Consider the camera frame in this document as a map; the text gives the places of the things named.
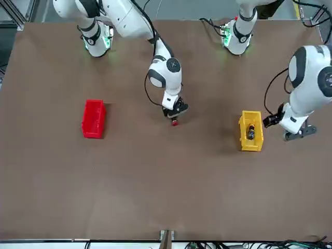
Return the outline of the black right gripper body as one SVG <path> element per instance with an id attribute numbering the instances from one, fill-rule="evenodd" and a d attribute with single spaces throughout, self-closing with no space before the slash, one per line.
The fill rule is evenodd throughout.
<path id="1" fill-rule="evenodd" d="M 179 97 L 179 99 L 175 102 L 173 109 L 167 109 L 166 107 L 162 107 L 162 111 L 165 117 L 169 119 L 175 119 L 180 114 L 184 113 L 188 109 L 188 104 L 184 102 L 183 98 Z"/>

